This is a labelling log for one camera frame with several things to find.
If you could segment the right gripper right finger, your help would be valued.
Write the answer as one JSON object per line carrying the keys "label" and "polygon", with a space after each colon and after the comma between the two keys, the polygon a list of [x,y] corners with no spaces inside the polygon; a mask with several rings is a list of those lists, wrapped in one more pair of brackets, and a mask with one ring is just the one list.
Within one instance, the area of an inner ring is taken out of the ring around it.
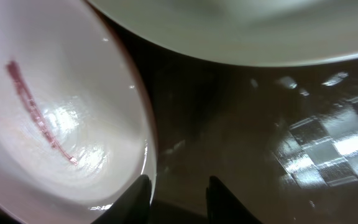
{"label": "right gripper right finger", "polygon": [[206,188],[209,224],[262,224],[216,177],[209,177]]}

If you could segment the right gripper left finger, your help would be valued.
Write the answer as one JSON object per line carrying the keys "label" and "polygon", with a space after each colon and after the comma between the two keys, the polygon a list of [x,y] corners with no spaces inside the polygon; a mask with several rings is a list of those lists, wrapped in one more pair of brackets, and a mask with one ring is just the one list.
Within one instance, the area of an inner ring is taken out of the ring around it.
{"label": "right gripper left finger", "polygon": [[151,180],[142,174],[92,224],[147,224],[151,194]]}

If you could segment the pinkish white plate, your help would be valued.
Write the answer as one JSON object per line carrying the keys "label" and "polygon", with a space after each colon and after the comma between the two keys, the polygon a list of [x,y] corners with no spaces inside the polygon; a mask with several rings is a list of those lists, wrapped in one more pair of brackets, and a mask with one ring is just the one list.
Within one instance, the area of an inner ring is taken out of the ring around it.
{"label": "pinkish white plate", "polygon": [[91,223],[156,168],[141,77],[90,5],[0,0],[0,208]]}

